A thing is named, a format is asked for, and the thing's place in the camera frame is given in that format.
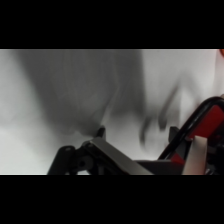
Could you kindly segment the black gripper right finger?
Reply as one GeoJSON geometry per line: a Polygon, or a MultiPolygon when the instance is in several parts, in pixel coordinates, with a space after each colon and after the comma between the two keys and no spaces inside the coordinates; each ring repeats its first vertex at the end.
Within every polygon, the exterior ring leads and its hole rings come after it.
{"type": "Polygon", "coordinates": [[[224,99],[203,101],[159,156],[161,175],[224,175],[224,99]]]}

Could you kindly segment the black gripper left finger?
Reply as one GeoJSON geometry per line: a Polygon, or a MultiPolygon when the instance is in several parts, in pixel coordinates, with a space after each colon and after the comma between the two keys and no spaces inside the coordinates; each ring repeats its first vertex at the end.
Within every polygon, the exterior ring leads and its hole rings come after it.
{"type": "Polygon", "coordinates": [[[47,172],[48,175],[151,175],[151,172],[133,161],[106,141],[106,128],[100,127],[96,136],[80,148],[61,147],[47,172]]]}

